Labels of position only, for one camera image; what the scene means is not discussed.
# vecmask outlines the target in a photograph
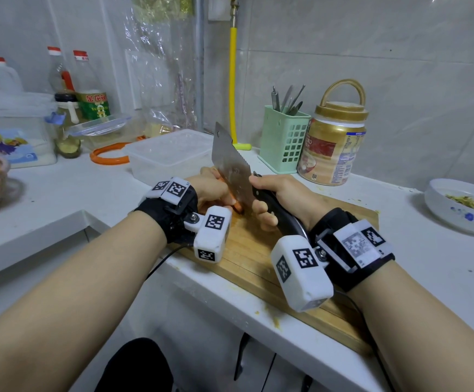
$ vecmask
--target shredded food in bowl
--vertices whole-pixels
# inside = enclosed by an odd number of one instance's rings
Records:
[[[454,195],[448,195],[448,194],[446,195],[446,197],[451,199],[452,201],[460,203],[461,205],[474,209],[474,199],[472,197],[468,197],[467,195],[455,197]]]

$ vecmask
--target person's right arm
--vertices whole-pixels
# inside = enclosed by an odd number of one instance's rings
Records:
[[[250,177],[311,229],[332,207],[292,176]],[[277,225],[264,202],[253,210],[264,229]],[[348,295],[364,314],[392,378],[401,390],[474,391],[474,331],[390,261]]]

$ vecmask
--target green utensil holder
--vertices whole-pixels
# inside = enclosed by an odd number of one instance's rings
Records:
[[[259,159],[276,174],[297,172],[310,115],[297,112],[286,115],[264,106],[263,136]]]

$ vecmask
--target hand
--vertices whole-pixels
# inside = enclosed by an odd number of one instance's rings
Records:
[[[235,204],[228,185],[217,180],[220,177],[221,175],[215,168],[203,167],[200,174],[186,179],[197,192],[197,209],[200,213],[206,212],[210,206],[232,206]]]
[[[250,183],[260,190],[270,190],[277,194],[280,204],[297,217],[307,231],[330,210],[326,197],[312,192],[308,187],[289,174],[270,174],[263,177],[250,176]],[[254,200],[252,210],[260,221],[263,230],[275,230],[278,220],[268,213],[266,202]]]

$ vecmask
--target black pants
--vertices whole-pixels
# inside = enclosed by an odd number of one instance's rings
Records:
[[[149,338],[137,338],[110,359],[95,392],[171,392],[172,386],[172,372],[159,346]]]

